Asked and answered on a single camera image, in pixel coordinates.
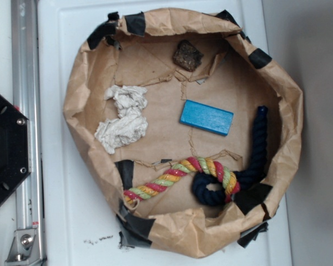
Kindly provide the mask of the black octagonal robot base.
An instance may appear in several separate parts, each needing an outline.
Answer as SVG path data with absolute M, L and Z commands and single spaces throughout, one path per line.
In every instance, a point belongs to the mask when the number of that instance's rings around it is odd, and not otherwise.
M 27 118 L 0 95 L 0 206 L 29 173 Z

